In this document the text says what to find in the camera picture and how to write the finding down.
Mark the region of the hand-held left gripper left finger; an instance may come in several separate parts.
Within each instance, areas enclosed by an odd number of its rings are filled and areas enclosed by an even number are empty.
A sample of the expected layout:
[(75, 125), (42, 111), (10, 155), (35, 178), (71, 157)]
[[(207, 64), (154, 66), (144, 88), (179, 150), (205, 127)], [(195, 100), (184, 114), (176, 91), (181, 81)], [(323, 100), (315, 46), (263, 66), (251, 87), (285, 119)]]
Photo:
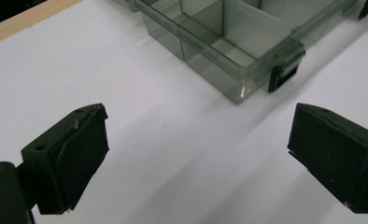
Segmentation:
[(21, 151), (42, 215), (76, 207), (108, 152), (106, 119), (101, 104), (76, 109)]

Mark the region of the wooden table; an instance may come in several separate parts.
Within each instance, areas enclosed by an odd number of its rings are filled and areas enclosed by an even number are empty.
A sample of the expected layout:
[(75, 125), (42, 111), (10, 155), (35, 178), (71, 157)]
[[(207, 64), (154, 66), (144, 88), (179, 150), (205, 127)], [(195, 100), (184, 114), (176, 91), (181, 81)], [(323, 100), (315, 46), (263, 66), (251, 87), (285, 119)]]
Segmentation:
[(0, 22), (0, 41), (15, 35), (16, 33), (30, 28), (82, 0), (47, 0), (22, 13)]

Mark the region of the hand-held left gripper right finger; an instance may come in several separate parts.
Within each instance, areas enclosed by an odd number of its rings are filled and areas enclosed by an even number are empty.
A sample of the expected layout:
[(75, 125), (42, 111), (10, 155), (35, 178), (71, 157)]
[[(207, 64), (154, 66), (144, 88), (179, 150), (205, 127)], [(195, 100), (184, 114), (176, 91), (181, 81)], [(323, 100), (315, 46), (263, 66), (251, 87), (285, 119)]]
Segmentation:
[(368, 130), (329, 109), (299, 103), (288, 149), (355, 214), (368, 214)]

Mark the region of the grey clear plastic compartment box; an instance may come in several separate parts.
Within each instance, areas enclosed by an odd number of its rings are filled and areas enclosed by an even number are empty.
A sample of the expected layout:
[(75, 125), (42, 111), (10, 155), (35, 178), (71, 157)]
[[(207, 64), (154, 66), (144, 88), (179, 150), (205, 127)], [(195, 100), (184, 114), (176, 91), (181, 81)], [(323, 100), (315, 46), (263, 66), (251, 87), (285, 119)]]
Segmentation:
[(306, 51), (368, 0), (116, 0), (148, 34), (236, 104), (279, 89)]

